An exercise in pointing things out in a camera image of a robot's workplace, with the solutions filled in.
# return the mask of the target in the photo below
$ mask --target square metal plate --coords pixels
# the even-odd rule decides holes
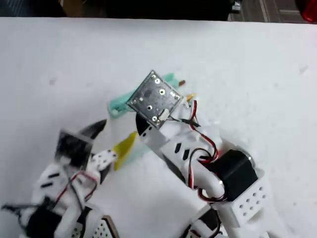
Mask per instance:
[[[127,105],[159,129],[182,99],[183,96],[152,70]]]
[[[61,130],[55,158],[59,160],[61,156],[65,156],[71,160],[71,165],[79,168],[87,163],[92,147],[93,141],[90,138]]]

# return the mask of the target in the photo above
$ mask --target red object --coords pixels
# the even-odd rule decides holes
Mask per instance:
[[[305,9],[301,12],[302,17],[308,22],[317,21],[317,0],[306,0]]]

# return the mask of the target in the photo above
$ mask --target yellow plastic piece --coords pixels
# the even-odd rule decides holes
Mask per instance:
[[[114,163],[114,170],[118,170],[124,163],[125,159],[127,158],[127,155],[131,151],[135,138],[137,136],[137,132],[132,132],[128,138],[125,140],[122,140],[119,144],[115,145],[112,150],[117,153],[117,159]]]
[[[192,100],[197,94],[196,93],[192,93],[192,94],[188,94],[186,96],[186,101],[189,102],[190,100]]]

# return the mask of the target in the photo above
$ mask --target green object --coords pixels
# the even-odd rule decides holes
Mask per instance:
[[[178,88],[179,81],[174,77],[174,73],[169,73],[163,76],[163,78],[168,82],[173,88]],[[110,101],[108,105],[108,111],[112,118],[118,118],[125,114],[127,111],[133,112],[126,103],[128,99],[132,96],[133,92],[126,93],[118,98],[115,98]]]

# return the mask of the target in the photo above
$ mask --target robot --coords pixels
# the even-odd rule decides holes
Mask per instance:
[[[187,101],[152,70],[127,105],[137,113],[141,140],[208,203],[181,237],[288,237],[255,153],[208,122],[196,100]],[[89,203],[117,157],[110,149],[91,151],[105,124],[61,131],[55,160],[35,184],[30,204],[2,207],[18,216],[20,238],[119,237],[111,218]]]

